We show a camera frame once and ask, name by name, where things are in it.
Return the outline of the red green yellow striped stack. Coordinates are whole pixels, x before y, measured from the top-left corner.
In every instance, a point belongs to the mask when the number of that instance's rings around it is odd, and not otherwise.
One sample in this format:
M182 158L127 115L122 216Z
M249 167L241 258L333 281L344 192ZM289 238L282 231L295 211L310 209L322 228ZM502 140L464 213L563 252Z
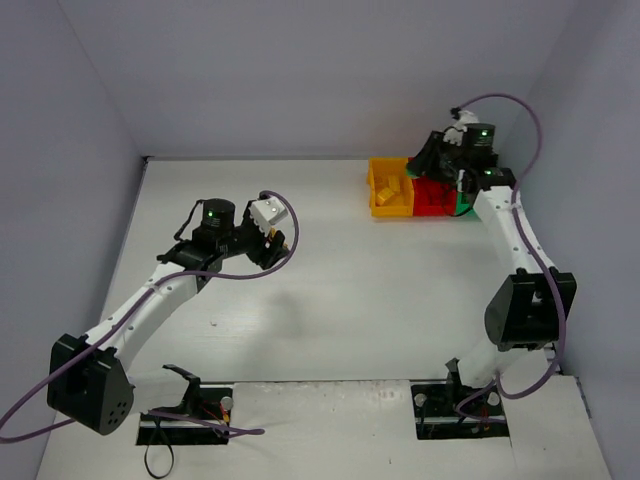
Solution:
M271 253L284 255L287 255L289 253L289 248L286 244L286 237L280 230L272 228L268 234L267 243L268 250Z

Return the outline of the yellow orange oval lego piece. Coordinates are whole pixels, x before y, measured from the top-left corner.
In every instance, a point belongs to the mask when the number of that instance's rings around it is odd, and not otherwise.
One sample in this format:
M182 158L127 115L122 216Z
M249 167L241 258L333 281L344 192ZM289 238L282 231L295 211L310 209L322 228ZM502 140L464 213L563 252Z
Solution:
M379 207L391 205L399 191L389 186L376 191L375 204Z

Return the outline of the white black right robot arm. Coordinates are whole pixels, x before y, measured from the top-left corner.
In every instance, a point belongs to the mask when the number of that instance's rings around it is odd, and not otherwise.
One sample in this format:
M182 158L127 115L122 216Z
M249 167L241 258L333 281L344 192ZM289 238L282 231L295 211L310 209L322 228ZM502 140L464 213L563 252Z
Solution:
M467 197L506 269L485 309L484 339L451 363L460 383L474 389L499 387L501 375L530 351L554 345L562 354L577 292L574 275L556 267L533 233L513 172L498 164L494 133L479 122L433 131L407 164L410 176Z

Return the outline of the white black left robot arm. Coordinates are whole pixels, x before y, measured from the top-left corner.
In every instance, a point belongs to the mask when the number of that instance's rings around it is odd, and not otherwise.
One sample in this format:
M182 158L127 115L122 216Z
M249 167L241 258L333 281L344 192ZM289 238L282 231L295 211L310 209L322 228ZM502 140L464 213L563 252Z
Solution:
M158 256L143 286L119 309L79 337L61 336L52 347L46 400L49 407L101 434L114 432L133 414L189 420L203 401L201 380L174 364L144 375L130 373L134 359L157 330L214 278L225 278L224 261L245 256L255 278L282 268L297 240L277 229L297 218L282 196L263 191L235 219L233 202L199 200L200 224Z

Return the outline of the yellow plastic bin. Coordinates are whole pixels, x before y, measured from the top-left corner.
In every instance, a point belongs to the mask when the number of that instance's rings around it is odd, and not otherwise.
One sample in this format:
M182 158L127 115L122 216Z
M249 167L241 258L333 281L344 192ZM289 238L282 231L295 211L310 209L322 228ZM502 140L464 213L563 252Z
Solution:
M374 218L412 217L414 188L406 157L370 157L367 185L369 208Z

